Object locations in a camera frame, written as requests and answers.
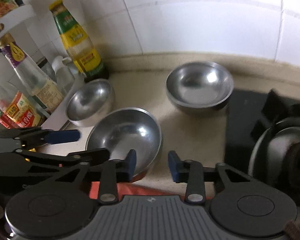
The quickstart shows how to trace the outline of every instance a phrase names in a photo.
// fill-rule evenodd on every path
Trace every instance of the black circular disc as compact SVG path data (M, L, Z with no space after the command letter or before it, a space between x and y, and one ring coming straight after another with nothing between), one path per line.
M261 182L234 185L211 201L210 213L223 228L241 236L271 237L296 219L294 201L279 190Z
M6 206L12 230L30 239L60 238L79 230L93 211L93 201L70 183L34 186L16 194Z

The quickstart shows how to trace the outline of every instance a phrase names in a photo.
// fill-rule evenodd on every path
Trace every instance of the shelf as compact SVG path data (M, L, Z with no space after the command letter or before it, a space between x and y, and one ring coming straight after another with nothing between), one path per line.
M23 5L7 13L5 16L0 18L0 24L3 24L3 30L0 31L0 38L13 27L34 16L35 13L30 4Z

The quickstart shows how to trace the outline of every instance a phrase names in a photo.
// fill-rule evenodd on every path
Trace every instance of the small metal bowl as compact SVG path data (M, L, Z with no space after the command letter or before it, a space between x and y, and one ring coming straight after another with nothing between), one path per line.
M140 108L118 109L103 118L90 132L86 150L106 148L110 159L123 160L130 149L137 153L133 181L153 166L161 150L162 134L156 119Z
M230 72L214 62L190 62L174 69L166 80L172 104L187 114L205 114L228 103L234 82Z
M106 79L85 84L70 99L66 116L77 126L94 126L113 108L114 90Z

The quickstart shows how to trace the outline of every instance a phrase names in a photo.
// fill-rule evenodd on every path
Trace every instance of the wall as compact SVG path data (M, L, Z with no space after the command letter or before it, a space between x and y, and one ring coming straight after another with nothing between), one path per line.
M51 60L66 55L48 6L24 0L37 18L26 28ZM217 52L300 65L300 0L64 0L103 57Z

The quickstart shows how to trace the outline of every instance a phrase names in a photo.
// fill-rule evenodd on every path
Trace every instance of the silver bolt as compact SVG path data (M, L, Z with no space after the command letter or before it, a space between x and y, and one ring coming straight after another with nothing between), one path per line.
M100 200L103 202L111 202L115 200L115 195L113 194L102 194Z
M188 200L191 202L199 202L203 200L203 196L200 194L190 194Z

